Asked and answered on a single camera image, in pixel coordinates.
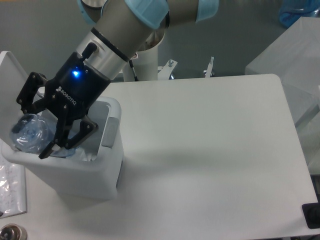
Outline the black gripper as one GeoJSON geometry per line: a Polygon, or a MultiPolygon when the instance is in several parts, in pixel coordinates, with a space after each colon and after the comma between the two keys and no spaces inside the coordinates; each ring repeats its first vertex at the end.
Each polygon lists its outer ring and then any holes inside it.
{"type": "Polygon", "coordinates": [[[76,52],[49,81],[41,73],[30,73],[16,99],[20,110],[24,114],[37,114],[48,109],[58,117],[53,138],[39,154],[40,159],[48,158],[55,151],[55,145],[66,150],[78,147],[99,129],[86,114],[110,83],[109,78],[85,65],[76,52]],[[44,98],[33,103],[40,87],[45,87],[44,98]],[[67,115],[60,117],[64,106],[67,115]],[[81,119],[79,130],[70,137],[73,121],[78,119],[81,119]]]}

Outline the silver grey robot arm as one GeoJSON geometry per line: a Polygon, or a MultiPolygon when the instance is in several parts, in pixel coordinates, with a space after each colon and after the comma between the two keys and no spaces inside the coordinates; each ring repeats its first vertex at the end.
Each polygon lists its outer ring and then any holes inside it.
{"type": "Polygon", "coordinates": [[[48,110],[57,118],[39,158],[74,149],[98,130],[88,117],[90,107],[154,31],[209,19],[218,8],[217,0],[106,1],[95,26],[54,78],[32,72],[16,99],[24,114],[48,110]]]}

